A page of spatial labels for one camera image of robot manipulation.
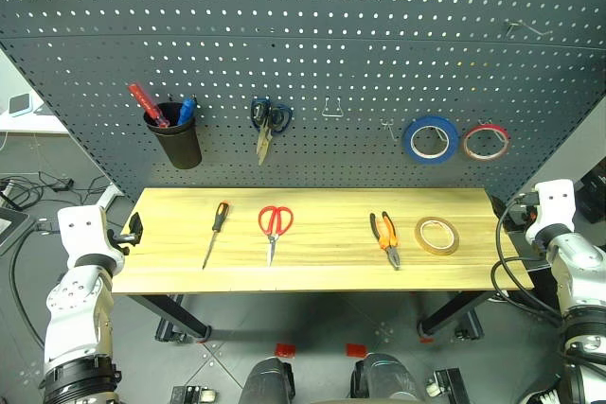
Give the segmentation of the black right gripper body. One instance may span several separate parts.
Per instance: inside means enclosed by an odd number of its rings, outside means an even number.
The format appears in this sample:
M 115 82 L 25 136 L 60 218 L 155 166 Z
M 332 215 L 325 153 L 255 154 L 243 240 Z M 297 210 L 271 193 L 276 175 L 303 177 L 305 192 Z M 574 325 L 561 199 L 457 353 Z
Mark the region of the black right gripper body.
M 515 196 L 502 214 L 502 227 L 507 233 L 524 232 L 536 220 L 538 205 L 536 192 Z

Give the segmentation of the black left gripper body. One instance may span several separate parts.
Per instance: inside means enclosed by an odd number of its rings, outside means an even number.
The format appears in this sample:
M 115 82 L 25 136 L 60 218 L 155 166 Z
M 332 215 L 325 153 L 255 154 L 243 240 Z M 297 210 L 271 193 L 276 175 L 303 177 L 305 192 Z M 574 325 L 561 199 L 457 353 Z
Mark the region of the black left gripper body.
M 116 234 L 112 229 L 108 229 L 107 238 L 113 248 L 119 250 L 123 255 L 129 254 L 130 249 L 127 244 L 130 244 L 132 240 L 132 236 L 130 234 Z

